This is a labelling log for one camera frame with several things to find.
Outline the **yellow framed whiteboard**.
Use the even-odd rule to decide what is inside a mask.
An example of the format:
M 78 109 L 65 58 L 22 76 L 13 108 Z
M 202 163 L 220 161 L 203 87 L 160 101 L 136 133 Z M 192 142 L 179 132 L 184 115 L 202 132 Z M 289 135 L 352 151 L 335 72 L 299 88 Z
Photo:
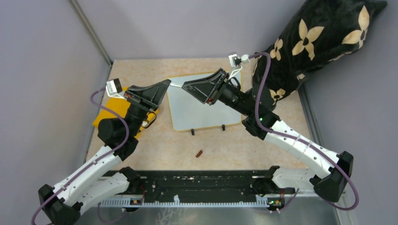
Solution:
M 205 105 L 180 87 L 185 81 L 210 76 L 213 72 L 169 77 L 171 85 L 167 90 L 172 127 L 175 131 L 190 131 L 203 128 L 235 125 L 241 122 L 242 115 L 218 101 Z

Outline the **white marker pen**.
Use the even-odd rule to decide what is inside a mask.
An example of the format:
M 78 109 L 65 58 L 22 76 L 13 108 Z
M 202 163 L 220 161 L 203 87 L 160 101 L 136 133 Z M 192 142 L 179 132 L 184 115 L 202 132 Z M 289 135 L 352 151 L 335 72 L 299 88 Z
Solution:
M 182 88 L 182 84 L 178 84 L 178 83 L 170 83 L 171 87 L 177 87 L 177 88 Z

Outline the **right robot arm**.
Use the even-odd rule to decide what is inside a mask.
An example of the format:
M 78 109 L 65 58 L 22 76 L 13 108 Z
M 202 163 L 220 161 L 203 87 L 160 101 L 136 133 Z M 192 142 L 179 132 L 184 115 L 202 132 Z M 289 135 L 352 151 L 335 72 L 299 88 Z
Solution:
M 265 85 L 264 74 L 259 85 L 242 92 L 231 83 L 232 77 L 223 69 L 214 74 L 183 83 L 182 88 L 203 104 L 222 102 L 245 116 L 243 125 L 253 136 L 272 143 L 303 162 L 306 169 L 278 167 L 264 180 L 270 193 L 282 188 L 313 190 L 319 197 L 336 203 L 349 186 L 354 194 L 354 204 L 359 203 L 359 193 L 351 180 L 354 157 L 326 149 L 287 125 L 273 112 L 271 91 Z

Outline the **brown marker cap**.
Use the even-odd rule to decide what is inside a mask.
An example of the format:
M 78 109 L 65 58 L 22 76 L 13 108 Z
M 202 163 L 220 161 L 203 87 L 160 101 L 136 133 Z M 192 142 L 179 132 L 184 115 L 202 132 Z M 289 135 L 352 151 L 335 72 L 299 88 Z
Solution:
M 197 154 L 196 154 L 196 158 L 199 158 L 201 155 L 202 155 L 202 153 L 203 153 L 203 150 L 200 150 Z

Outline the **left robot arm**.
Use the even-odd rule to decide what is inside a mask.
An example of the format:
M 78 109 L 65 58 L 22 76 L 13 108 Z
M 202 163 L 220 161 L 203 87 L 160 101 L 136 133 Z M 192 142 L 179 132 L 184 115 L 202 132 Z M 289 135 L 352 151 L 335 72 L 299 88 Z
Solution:
M 100 178 L 135 151 L 138 133 L 150 126 L 147 117 L 159 108 L 170 83 L 166 79 L 150 86 L 132 85 L 123 90 L 119 79 L 113 79 L 100 89 L 110 98 L 126 101 L 127 112 L 121 116 L 105 107 L 113 117 L 102 119 L 98 124 L 98 137 L 103 145 L 97 153 L 62 181 L 39 189 L 39 210 L 47 215 L 51 224 L 73 225 L 103 200 L 125 191 L 135 194 L 140 190 L 139 175 L 130 167 L 122 168 L 106 180 Z

